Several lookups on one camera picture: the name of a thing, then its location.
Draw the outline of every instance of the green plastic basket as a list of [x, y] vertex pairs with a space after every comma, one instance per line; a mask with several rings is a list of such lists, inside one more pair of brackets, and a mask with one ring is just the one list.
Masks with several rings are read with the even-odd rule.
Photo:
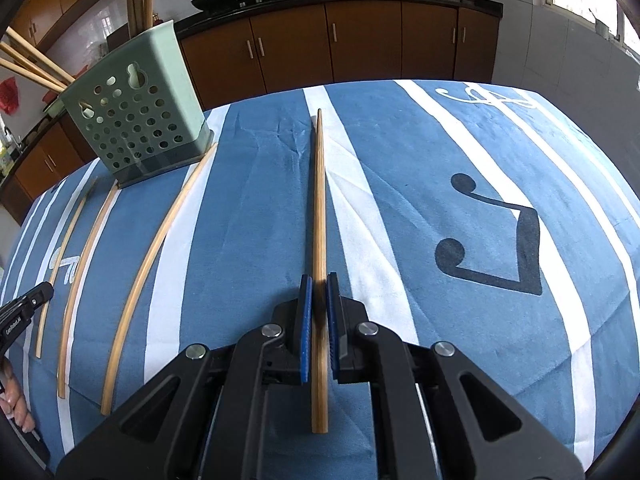
[[60, 98], [121, 187], [196, 162], [210, 145], [173, 22], [107, 54]]

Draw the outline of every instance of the finger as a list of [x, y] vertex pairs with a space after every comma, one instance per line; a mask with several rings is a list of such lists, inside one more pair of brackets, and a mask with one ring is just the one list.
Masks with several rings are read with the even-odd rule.
[[9, 403], [4, 399], [0, 399], [0, 409], [2, 409], [5, 415], [9, 415], [9, 413], [12, 412], [11, 406], [9, 406]]
[[18, 427], [21, 428], [24, 424], [27, 413], [29, 413], [29, 410], [27, 410], [27, 401], [24, 400], [24, 397], [20, 397], [14, 407], [14, 420]]
[[24, 433], [29, 433], [36, 429], [36, 421], [33, 420], [33, 416], [31, 413], [27, 413], [26, 418], [24, 419], [24, 424], [22, 425], [22, 431]]
[[4, 398], [9, 403], [9, 406], [15, 408], [16, 402], [20, 399], [22, 395], [22, 390], [20, 389], [20, 383], [14, 377], [9, 380], [7, 384], [4, 386]]
[[14, 376], [14, 367], [11, 366], [11, 361], [6, 357], [2, 358], [2, 371], [7, 379], [11, 379]]

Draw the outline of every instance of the table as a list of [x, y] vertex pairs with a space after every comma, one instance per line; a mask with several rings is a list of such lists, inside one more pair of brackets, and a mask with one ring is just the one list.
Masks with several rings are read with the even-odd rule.
[[[438, 81], [335, 84], [206, 114], [218, 151], [146, 280], [116, 380], [118, 406], [193, 342], [234, 343], [292, 299], [309, 272], [312, 124], [322, 108], [327, 268], [345, 296], [408, 342], [449, 340], [586, 468], [640, 391], [640, 203], [606, 156], [533, 92]], [[55, 280], [41, 359], [38, 316], [10, 349], [55, 469], [100, 421], [114, 333], [153, 236], [193, 168], [118, 192], [84, 275], [75, 273], [113, 184], [94, 160], [34, 203], [5, 275], [5, 303]], [[63, 311], [81, 280], [56, 395]], [[375, 478], [369, 391], [330, 387], [330, 433], [309, 433], [304, 389], [270, 395], [264, 477]]]

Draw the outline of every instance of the silver bolt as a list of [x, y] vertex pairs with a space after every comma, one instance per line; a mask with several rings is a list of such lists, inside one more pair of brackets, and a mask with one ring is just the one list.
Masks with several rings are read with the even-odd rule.
[[362, 335], [376, 335], [378, 333], [378, 326], [370, 321], [365, 321], [358, 325], [358, 332]]
[[282, 334], [280, 325], [275, 323], [269, 323], [262, 327], [262, 335], [265, 337], [278, 337]]
[[204, 357], [204, 354], [207, 353], [207, 349], [204, 348], [204, 346], [202, 345], [191, 345], [189, 347], [187, 347], [187, 357], [189, 359], [202, 359]]
[[455, 346], [447, 341], [437, 342], [433, 349], [436, 351], [436, 354], [441, 355], [442, 357], [451, 357], [456, 353]]

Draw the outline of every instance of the black music note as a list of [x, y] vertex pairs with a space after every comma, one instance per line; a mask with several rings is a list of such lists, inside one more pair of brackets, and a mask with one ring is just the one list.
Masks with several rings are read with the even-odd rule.
[[527, 294], [542, 295], [540, 282], [540, 221], [538, 212], [530, 207], [509, 204], [501, 200], [494, 200], [478, 195], [473, 191], [476, 182], [464, 173], [457, 173], [451, 177], [453, 188], [468, 197], [490, 205], [515, 209], [520, 211], [516, 224], [516, 256], [518, 259], [518, 280], [508, 280], [500, 276], [485, 274], [476, 270], [459, 267], [465, 259], [465, 248], [454, 238], [445, 238], [438, 243], [435, 252], [438, 268], [454, 278], [462, 278], [470, 282], [497, 286], [507, 290], [517, 290]]

